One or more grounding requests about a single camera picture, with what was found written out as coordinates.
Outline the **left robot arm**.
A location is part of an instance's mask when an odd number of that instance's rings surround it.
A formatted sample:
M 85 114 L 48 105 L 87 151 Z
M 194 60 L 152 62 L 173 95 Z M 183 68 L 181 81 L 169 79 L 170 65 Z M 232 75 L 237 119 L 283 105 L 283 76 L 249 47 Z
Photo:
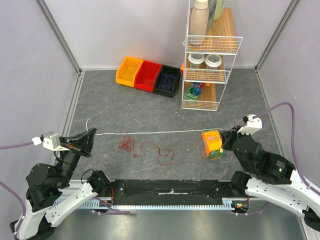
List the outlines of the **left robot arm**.
M 59 152 L 53 165 L 38 163 L 26 177 L 28 189 L 20 218 L 10 224 L 16 240 L 45 240 L 62 221 L 81 204 L 96 196 L 104 197 L 110 191 L 110 180 L 101 170 L 94 171 L 72 195 L 62 203 L 54 202 L 69 186 L 80 157 L 91 157 L 95 127 L 74 136 L 64 137 L 48 131 L 32 139 L 34 145 Z

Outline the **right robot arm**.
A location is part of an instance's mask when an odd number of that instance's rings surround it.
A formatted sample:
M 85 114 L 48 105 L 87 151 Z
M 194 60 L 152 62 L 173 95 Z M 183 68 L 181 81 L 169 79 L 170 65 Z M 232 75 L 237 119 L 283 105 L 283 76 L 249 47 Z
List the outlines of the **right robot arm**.
M 320 189 L 301 176 L 283 156 L 265 151 L 250 135 L 237 129 L 220 132 L 222 148 L 232 151 L 242 171 L 229 183 L 235 197 L 256 197 L 282 207 L 302 218 L 307 226 L 320 230 Z

